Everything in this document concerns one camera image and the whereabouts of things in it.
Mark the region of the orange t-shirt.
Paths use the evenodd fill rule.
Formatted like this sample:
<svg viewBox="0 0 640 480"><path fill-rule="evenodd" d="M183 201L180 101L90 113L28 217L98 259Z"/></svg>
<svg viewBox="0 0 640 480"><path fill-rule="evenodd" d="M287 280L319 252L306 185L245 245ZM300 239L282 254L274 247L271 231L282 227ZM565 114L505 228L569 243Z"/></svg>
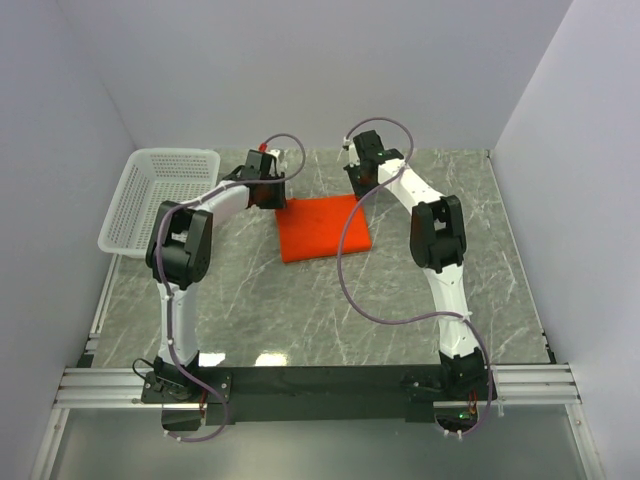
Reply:
<svg viewBox="0 0 640 480"><path fill-rule="evenodd" d="M337 255L344 225L357 204L353 194L290 199L275 211L283 263Z"/></svg>

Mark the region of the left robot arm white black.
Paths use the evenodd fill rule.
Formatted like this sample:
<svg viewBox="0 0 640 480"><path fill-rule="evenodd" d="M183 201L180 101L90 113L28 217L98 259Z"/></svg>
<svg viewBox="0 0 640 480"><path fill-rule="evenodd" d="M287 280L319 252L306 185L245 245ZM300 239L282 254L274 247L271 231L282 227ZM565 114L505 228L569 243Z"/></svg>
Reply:
<svg viewBox="0 0 640 480"><path fill-rule="evenodd" d="M162 340L153 370L176 401L193 399L200 388L196 297L211 262L213 227L252 206L286 207L279 156L265 146L251 150L245 163L212 191L194 200L160 204L145 257L157 282L162 312Z"/></svg>

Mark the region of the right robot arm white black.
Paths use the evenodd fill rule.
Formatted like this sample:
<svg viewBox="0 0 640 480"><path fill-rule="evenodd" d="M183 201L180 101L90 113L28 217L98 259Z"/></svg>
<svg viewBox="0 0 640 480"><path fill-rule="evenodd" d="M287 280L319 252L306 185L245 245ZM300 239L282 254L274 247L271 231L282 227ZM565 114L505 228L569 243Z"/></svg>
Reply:
<svg viewBox="0 0 640 480"><path fill-rule="evenodd" d="M461 202L429 185L399 150L385 148L374 130L346 138L343 149L349 154L344 170L357 200L382 186L410 214L409 250L434 300L440 358L437 376L416 380L414 386L460 399L487 379L486 355L472 329L464 291L467 241Z"/></svg>

